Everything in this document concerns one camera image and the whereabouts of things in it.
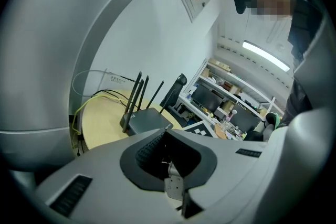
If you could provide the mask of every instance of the yellow cable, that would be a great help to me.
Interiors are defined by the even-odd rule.
[[[120,98],[116,98],[116,97],[112,97],[112,96],[108,96],[108,95],[96,95],[94,97],[91,97],[89,100],[87,100],[79,109],[76,110],[75,114],[74,114],[74,117],[73,117],[73,121],[72,121],[72,125],[71,125],[71,128],[74,130],[75,134],[77,135],[80,135],[80,131],[78,131],[77,129],[74,128],[74,124],[75,124],[75,119],[76,119],[76,115],[77,113],[83,109],[83,107],[88,103],[90,102],[91,100],[93,100],[94,98],[97,98],[97,97],[106,97],[106,98],[109,98],[109,99],[112,99],[112,100],[118,100],[118,101],[124,101],[127,103],[126,100],[124,99],[120,99]]]

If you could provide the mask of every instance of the wooden table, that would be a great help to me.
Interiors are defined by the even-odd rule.
[[[119,92],[127,98],[130,96],[129,91]],[[112,93],[125,100],[123,96],[114,92]],[[104,92],[100,92],[98,94],[109,95]],[[145,109],[148,103],[149,100],[144,98],[142,100],[141,109]],[[152,103],[150,107],[155,108],[158,111],[162,108],[155,103]],[[95,98],[87,103],[82,115],[82,131],[85,143],[89,150],[96,146],[128,137],[126,133],[122,132],[122,127],[119,124],[124,112],[125,106],[117,100],[110,100],[101,97]],[[176,119],[171,116],[168,111],[163,110],[162,115],[174,125],[173,129],[182,129]]]

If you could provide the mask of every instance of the computer monitor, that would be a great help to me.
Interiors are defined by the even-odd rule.
[[[261,121],[260,118],[254,116],[249,110],[242,108],[239,104],[236,104],[233,109],[237,111],[237,114],[233,115],[230,123],[238,126],[242,132],[253,131]]]
[[[191,98],[212,113],[216,111],[223,100],[203,85],[197,87],[196,91],[191,95]]]

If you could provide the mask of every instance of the white shelving unit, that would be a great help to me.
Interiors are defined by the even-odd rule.
[[[198,80],[201,79],[203,82],[205,82],[207,85],[209,85],[211,88],[216,89],[218,92],[222,93],[223,95],[230,97],[230,99],[234,99],[244,107],[246,107],[251,113],[254,115],[258,116],[260,119],[263,117],[260,116],[258,112],[256,112],[254,109],[252,109],[248,104],[246,104],[244,101],[239,99],[238,97],[234,96],[232,93],[229,91],[225,90],[223,87],[215,84],[214,82],[208,80],[207,78],[204,78],[201,76],[201,73],[203,72],[204,68],[208,68],[215,76],[231,83],[239,88],[242,89],[244,93],[252,97],[254,100],[256,100],[259,104],[263,105],[265,108],[267,108],[267,111],[276,111],[280,115],[283,115],[284,112],[282,109],[280,109],[276,104],[275,104],[275,97],[268,97],[246,81],[242,80],[241,78],[235,76],[234,74],[225,71],[224,69],[213,65],[212,63],[209,63],[208,61],[204,61],[201,68],[198,70],[198,73],[194,76],[193,80],[191,83],[188,85],[188,87],[185,89],[185,93],[189,91],[189,88],[194,85],[194,83]]]

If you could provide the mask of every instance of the desk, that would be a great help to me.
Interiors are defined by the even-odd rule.
[[[210,117],[207,115],[203,114],[201,111],[199,111],[196,107],[194,107],[192,104],[190,104],[190,100],[187,99],[186,97],[179,95],[178,99],[190,110],[193,112],[195,115],[197,115],[201,120],[206,121],[210,126],[215,126],[216,122],[212,121]]]
[[[120,91],[126,97],[130,96],[130,92]],[[98,93],[100,95],[109,95],[104,92]],[[144,109],[149,103],[148,99],[143,99],[141,108]],[[161,106],[152,103],[151,108],[155,108],[160,111]],[[122,132],[122,127],[119,122],[124,115],[125,106],[123,106],[118,100],[110,100],[107,98],[95,98],[88,102],[84,108],[82,115],[82,130],[85,143],[88,149],[92,149],[96,146],[111,143],[123,138],[128,137],[126,133]],[[169,120],[174,129],[181,130],[182,127],[166,110],[163,110],[162,115]]]

